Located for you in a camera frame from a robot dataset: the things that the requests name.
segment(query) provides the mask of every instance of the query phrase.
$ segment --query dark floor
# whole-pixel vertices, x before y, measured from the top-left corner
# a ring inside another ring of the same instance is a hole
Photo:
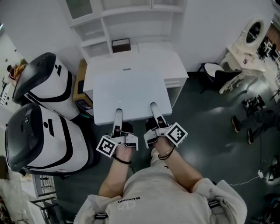
[[[231,126],[231,117],[244,119],[245,110],[241,104],[245,98],[261,95],[266,106],[273,106],[272,93],[262,77],[246,89],[250,80],[241,84],[232,92],[220,95],[211,90],[200,94],[201,86],[197,79],[190,78],[173,108],[170,123],[178,122],[188,133],[187,139],[178,151],[183,158],[198,169],[204,177],[212,181],[224,179],[231,184],[243,183],[257,176],[260,169],[260,140],[248,145],[246,130],[235,133]],[[139,139],[139,151],[132,158],[135,171],[150,164],[150,151],[145,148],[141,138],[145,133],[145,121],[132,122],[135,135]],[[95,126],[97,140],[112,130],[111,125]],[[280,133],[270,129],[262,135],[263,167],[269,167],[272,157],[280,152]],[[86,200],[87,195],[97,194],[105,179],[112,160],[101,156],[100,163],[91,169],[75,174],[67,180],[55,179],[59,204],[66,214],[76,214]],[[263,206],[263,196],[276,192],[280,187],[268,184],[265,179],[255,179],[244,185],[234,186],[248,207],[247,223],[251,216],[257,215]]]

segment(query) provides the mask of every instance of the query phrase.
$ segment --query shirt sleeve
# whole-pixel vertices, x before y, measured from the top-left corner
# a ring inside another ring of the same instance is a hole
[[[244,224],[247,207],[244,200],[224,180],[214,185],[209,179],[198,181],[193,192],[205,196],[208,202],[216,200],[220,204],[220,212],[213,212],[210,216],[211,224]]]
[[[105,214],[108,204],[120,199],[121,196],[107,198],[89,195],[75,217],[74,224],[92,224],[95,220],[95,214]]]

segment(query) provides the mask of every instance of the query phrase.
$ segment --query black shoe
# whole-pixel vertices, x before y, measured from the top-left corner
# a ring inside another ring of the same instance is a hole
[[[231,119],[231,122],[232,122],[232,125],[233,125],[233,128],[234,128],[235,132],[238,133],[240,131],[239,120],[237,119],[236,116],[233,116],[232,119]]]
[[[252,144],[254,142],[254,135],[251,128],[248,129],[248,143]]]

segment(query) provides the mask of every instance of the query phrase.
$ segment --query black bracelet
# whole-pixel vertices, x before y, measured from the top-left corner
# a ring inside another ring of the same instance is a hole
[[[120,163],[123,163],[123,164],[131,165],[131,163],[132,163],[131,161],[125,162],[125,161],[123,161],[123,160],[117,158],[115,154],[112,155],[112,157],[113,157],[115,160],[117,160],[117,161],[119,161]]]
[[[159,158],[160,160],[166,160],[166,159],[168,159],[169,156],[170,156],[170,155],[172,154],[172,152],[174,151],[174,149],[175,149],[175,146],[172,148],[172,150],[171,150],[170,153],[168,153],[167,155],[165,155],[165,156],[163,156],[163,157],[161,157],[161,155],[159,154],[159,155],[158,155],[158,158]]]

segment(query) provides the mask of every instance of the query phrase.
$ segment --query oval mirror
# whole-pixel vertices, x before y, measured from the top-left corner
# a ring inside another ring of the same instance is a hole
[[[251,26],[251,28],[249,29],[249,32],[246,37],[246,42],[248,44],[254,42],[258,38],[260,32],[261,32],[261,23],[260,22],[254,23],[253,26]]]

